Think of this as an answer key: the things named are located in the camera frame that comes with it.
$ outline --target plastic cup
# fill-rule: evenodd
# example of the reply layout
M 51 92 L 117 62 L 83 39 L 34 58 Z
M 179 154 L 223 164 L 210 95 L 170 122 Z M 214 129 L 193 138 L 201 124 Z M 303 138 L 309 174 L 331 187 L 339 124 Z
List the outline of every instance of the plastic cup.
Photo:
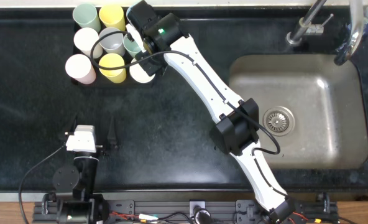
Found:
M 106 27 L 115 27 L 125 30 L 123 9 L 118 4 L 108 4 L 99 10 L 99 18 Z
M 99 65 L 104 67 L 118 67 L 123 66 L 124 61 L 120 55 L 111 53 L 104 55 L 100 59 Z M 100 68 L 99 71 L 113 83 L 121 83 L 126 79 L 126 69 L 124 68 L 118 70 L 103 70 Z
M 96 72 L 90 59 L 83 54 L 72 55 L 65 63 L 65 71 L 83 84 L 90 84 L 96 80 Z
M 131 42 L 127 34 L 123 38 L 123 46 L 133 58 L 141 51 L 139 45 L 135 41 Z
M 97 9 L 92 4 L 80 4 L 74 8 L 72 13 L 73 20 L 79 24 L 82 28 L 92 28 L 99 32 L 101 30 L 101 24 L 97 16 Z
M 92 28 L 82 28 L 73 37 L 73 43 L 87 57 L 90 57 L 91 48 L 98 40 L 98 33 Z M 103 54 L 103 48 L 98 43 L 94 48 L 93 57 L 99 58 Z
M 130 73 L 130 76 L 139 83 L 148 83 L 148 82 L 151 82 L 155 78 L 155 74 L 153 74 L 152 76 L 148 76 L 147 72 L 145 72 L 144 69 L 142 69 L 140 64 L 135 64 L 135 65 L 130 66 L 129 73 Z
M 102 38 L 106 34 L 109 34 L 109 33 L 115 32 L 115 31 L 119 31 L 119 29 L 115 28 L 115 27 L 105 28 L 99 33 L 99 38 Z M 124 53 L 126 52 L 125 49 L 124 49 L 124 46 L 123 46 L 123 34 L 110 35 L 110 36 L 106 37 L 105 39 L 103 39 L 100 42 L 100 45 L 108 53 L 115 53 L 115 54 L 118 54 L 120 56 L 123 56 Z

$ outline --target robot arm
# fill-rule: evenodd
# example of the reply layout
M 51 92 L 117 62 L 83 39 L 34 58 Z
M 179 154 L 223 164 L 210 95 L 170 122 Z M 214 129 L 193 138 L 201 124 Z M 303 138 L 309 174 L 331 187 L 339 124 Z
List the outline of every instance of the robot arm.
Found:
M 148 54 L 167 50 L 184 53 L 194 62 L 179 54 L 165 53 L 165 63 L 173 67 L 196 91 L 206 105 L 216 126 L 211 130 L 211 137 L 220 150 L 232 155 L 243 169 L 252 185 L 256 200 L 265 209 L 266 223 L 280 223 L 294 210 L 293 203 L 286 198 L 284 191 L 275 180 L 261 151 L 253 148 L 260 147 L 257 126 L 249 124 L 241 115 L 228 105 L 230 103 L 253 120 L 259 120 L 259 109 L 253 99 L 244 101 L 234 93 L 216 74 L 207 61 L 202 57 L 193 38 L 180 24 L 180 20 L 173 14 L 163 18 L 157 16 L 150 5 L 141 1 L 129 8 L 127 18 L 139 32 L 142 43 Z M 141 59 L 146 54 L 137 54 Z M 149 74 L 151 67 L 147 62 L 140 63 Z

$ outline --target sink basin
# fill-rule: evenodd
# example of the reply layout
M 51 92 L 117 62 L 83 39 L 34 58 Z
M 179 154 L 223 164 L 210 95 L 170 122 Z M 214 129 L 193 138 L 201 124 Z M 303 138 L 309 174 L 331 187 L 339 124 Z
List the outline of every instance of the sink basin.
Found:
M 247 55 L 230 69 L 229 86 L 259 105 L 260 124 L 281 145 L 265 154 L 278 169 L 355 169 L 368 158 L 358 71 L 334 55 Z M 275 150 L 258 131 L 261 146 Z

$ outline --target white wall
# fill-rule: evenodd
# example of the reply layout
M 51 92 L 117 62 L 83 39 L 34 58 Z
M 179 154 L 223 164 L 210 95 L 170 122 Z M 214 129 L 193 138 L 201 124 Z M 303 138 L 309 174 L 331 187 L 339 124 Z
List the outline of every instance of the white wall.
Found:
M 83 2 L 102 6 L 119 2 L 131 6 L 139 0 L 0 0 L 0 7 L 74 7 Z M 147 0 L 153 6 L 310 6 L 315 0 Z M 328 0 L 327 6 L 348 5 L 348 0 Z

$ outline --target yellow cup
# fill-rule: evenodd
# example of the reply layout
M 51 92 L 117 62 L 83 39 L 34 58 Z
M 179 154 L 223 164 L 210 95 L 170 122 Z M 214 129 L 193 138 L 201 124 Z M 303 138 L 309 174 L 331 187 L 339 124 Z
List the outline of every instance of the yellow cup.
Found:
M 104 55 L 100 59 L 99 65 L 112 68 L 123 66 L 124 61 L 120 55 L 111 53 Z M 124 68 L 118 70 L 103 70 L 100 68 L 99 71 L 113 83 L 121 83 L 126 79 L 126 69 Z
M 118 4 L 108 4 L 99 10 L 99 19 L 106 27 L 115 27 L 121 31 L 125 31 L 123 9 Z

